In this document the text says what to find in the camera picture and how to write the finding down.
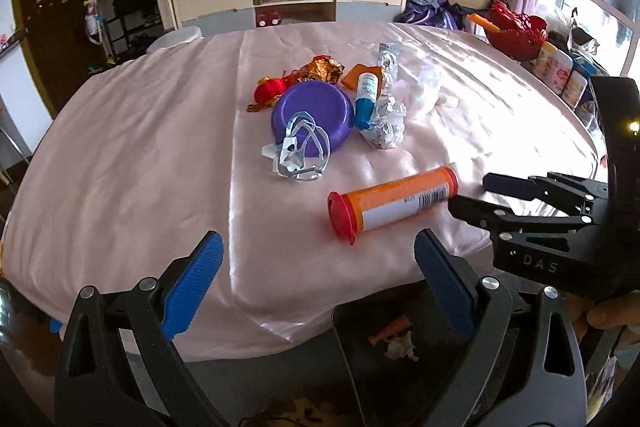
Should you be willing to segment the person's right hand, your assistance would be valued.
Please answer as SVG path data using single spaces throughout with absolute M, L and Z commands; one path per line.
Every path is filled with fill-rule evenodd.
M 572 294 L 565 294 L 564 298 L 578 340 L 582 340 L 589 326 L 604 331 L 624 326 L 625 330 L 620 338 L 620 347 L 631 346 L 639 342 L 639 291 L 634 291 L 626 297 L 600 303 L 600 305 Z

